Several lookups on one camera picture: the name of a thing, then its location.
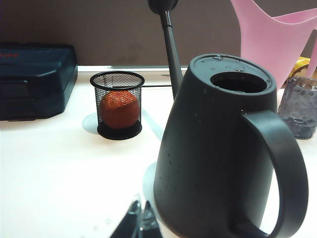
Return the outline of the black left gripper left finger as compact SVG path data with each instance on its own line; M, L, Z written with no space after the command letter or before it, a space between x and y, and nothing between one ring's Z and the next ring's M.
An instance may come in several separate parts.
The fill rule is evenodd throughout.
M127 212L117 228L115 229L116 238L138 238L139 222L141 219L142 207L141 197L136 194L130 203Z

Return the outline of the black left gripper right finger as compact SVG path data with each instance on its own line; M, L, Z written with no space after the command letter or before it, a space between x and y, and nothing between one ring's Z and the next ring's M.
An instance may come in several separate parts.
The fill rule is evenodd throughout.
M159 238L160 229L156 220L154 210L149 201L146 201L141 219L139 222L139 238Z

